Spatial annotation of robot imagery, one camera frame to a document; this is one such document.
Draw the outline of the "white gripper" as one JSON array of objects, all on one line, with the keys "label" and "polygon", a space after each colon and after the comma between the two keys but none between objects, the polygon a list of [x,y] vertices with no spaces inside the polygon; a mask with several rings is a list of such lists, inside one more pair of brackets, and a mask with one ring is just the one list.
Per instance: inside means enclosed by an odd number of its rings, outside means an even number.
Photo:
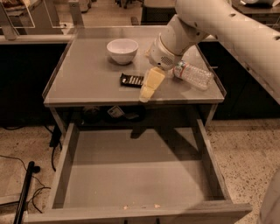
[{"label": "white gripper", "polygon": [[154,95],[165,78],[165,71],[176,66],[182,59],[181,55],[170,52],[163,44],[161,36],[158,35],[145,51],[145,56],[154,66],[145,73],[143,85],[140,89],[139,101],[148,102]]}]

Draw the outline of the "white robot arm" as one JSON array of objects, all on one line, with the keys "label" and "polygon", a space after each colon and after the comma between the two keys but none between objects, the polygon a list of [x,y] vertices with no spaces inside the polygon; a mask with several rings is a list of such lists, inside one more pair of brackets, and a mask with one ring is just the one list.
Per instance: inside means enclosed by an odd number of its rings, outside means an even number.
[{"label": "white robot arm", "polygon": [[280,103],[280,32],[241,14],[231,0],[174,0],[176,14],[148,50],[149,62],[168,71],[211,35]]}]

